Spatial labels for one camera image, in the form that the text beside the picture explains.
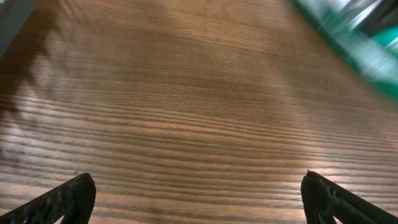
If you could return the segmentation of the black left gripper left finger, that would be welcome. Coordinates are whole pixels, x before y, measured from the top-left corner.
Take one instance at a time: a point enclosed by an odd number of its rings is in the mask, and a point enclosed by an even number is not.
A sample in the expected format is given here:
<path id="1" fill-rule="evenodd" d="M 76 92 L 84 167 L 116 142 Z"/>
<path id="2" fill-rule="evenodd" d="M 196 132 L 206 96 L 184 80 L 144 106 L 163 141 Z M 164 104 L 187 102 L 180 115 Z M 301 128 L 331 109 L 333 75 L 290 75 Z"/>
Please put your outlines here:
<path id="1" fill-rule="evenodd" d="M 96 187 L 89 173 L 82 173 L 43 195 L 1 215 L 3 224 L 88 224 L 95 206 Z"/>

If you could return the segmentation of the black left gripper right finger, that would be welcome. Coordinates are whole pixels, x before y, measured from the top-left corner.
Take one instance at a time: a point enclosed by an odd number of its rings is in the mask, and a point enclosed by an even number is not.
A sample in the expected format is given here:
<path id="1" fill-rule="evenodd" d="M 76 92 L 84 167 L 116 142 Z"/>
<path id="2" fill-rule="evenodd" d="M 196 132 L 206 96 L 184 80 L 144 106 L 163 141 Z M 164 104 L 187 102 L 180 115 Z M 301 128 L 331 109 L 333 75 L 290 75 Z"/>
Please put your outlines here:
<path id="1" fill-rule="evenodd" d="M 396 216 L 316 172 L 306 173 L 300 191 L 308 224 L 397 224 Z"/>

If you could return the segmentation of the green 3M package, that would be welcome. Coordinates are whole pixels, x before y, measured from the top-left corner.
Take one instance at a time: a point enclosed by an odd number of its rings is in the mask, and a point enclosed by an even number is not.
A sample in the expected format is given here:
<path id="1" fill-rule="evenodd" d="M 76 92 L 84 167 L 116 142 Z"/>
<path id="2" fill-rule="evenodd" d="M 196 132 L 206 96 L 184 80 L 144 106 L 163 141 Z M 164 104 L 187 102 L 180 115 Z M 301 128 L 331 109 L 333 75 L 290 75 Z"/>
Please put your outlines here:
<path id="1" fill-rule="evenodd" d="M 351 68 L 397 99 L 397 1 L 292 2 Z"/>

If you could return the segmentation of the grey plastic basket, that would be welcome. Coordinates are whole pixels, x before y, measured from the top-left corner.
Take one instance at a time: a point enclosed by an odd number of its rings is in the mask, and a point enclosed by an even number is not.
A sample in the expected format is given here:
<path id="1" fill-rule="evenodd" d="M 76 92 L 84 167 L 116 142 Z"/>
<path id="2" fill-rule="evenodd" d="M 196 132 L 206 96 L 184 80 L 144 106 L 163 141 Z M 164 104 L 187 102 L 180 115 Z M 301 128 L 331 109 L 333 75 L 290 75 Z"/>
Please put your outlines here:
<path id="1" fill-rule="evenodd" d="M 35 8 L 35 0 L 1 0 L 1 57 Z"/>

